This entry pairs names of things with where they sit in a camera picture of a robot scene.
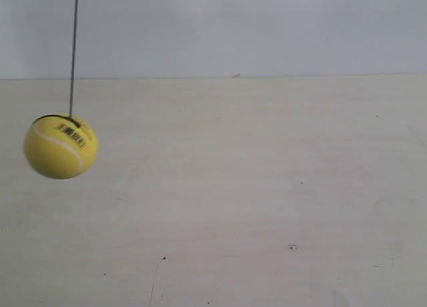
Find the yellow tennis ball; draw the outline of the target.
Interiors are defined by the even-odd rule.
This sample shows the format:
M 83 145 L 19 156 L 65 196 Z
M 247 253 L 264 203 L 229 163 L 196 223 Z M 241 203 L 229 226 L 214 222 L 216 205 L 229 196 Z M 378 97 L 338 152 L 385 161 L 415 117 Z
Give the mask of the yellow tennis ball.
M 29 165 L 38 174 L 66 180 L 81 175 L 95 163 L 99 140 L 84 119 L 49 114 L 30 125 L 23 151 Z

